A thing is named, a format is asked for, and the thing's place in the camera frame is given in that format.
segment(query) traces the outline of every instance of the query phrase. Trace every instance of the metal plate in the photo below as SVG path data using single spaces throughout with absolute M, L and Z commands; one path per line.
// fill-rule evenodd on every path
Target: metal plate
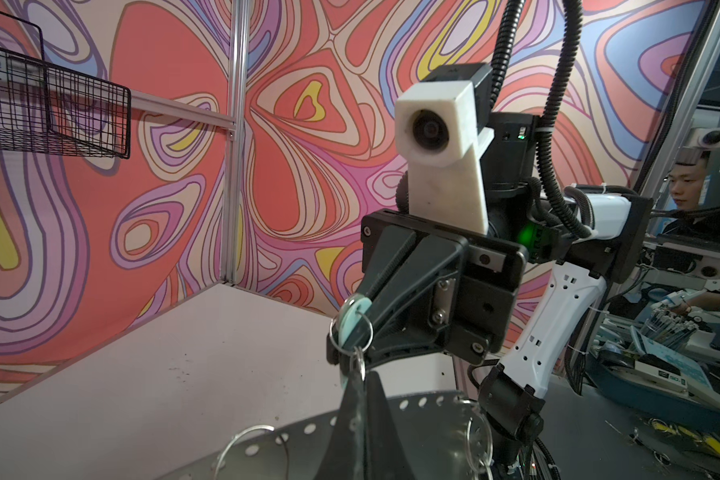
M 462 392 L 446 391 L 388 399 L 405 456 L 417 480 L 472 478 L 464 434 L 473 413 L 470 406 L 458 402 L 463 398 Z M 408 402 L 405 409 L 401 409 L 403 401 Z M 240 442 L 227 453 L 218 480 L 314 480 L 333 432 L 331 419 L 337 414 L 338 410 L 324 413 Z M 474 422 L 480 425 L 479 419 Z M 306 434 L 308 426 L 314 426 L 311 434 Z M 281 434 L 287 434 L 284 445 L 278 439 Z M 473 433 L 472 438 L 484 437 Z M 253 445 L 258 452 L 247 456 L 246 450 L 251 447 L 250 453 Z M 211 480 L 216 456 L 218 452 L 161 480 Z

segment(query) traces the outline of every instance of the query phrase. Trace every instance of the green indicator light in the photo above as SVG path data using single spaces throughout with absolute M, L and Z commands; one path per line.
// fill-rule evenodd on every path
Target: green indicator light
M 520 230 L 518 235 L 518 243 L 522 246 L 530 248 L 534 242 L 534 234 L 536 232 L 536 226 L 533 224 L 527 224 Z

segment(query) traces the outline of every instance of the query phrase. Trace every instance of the screw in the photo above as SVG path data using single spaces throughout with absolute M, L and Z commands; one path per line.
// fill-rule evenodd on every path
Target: screw
M 438 309 L 434 313 L 432 313 L 432 321 L 435 325 L 442 325 L 445 321 L 445 312 Z

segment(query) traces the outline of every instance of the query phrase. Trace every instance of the patterned wallpaper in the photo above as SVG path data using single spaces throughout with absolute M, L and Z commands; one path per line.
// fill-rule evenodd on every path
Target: patterned wallpaper
M 553 138 L 564 184 L 627 184 L 652 139 L 698 0 L 584 0 L 581 50 Z M 394 100 L 433 68 L 490 59 L 496 0 L 255 0 L 236 279 L 333 314 L 362 278 L 360 219 L 394 206 L 405 162 Z M 530 0 L 499 110 L 541 112 L 563 35 Z M 506 346 L 538 304 L 530 268 Z
M 0 0 L 49 62 L 225 113 L 229 0 Z M 0 16 L 0 45 L 38 56 Z M 131 157 L 0 151 L 0 396 L 220 276 L 226 138 L 133 112 Z

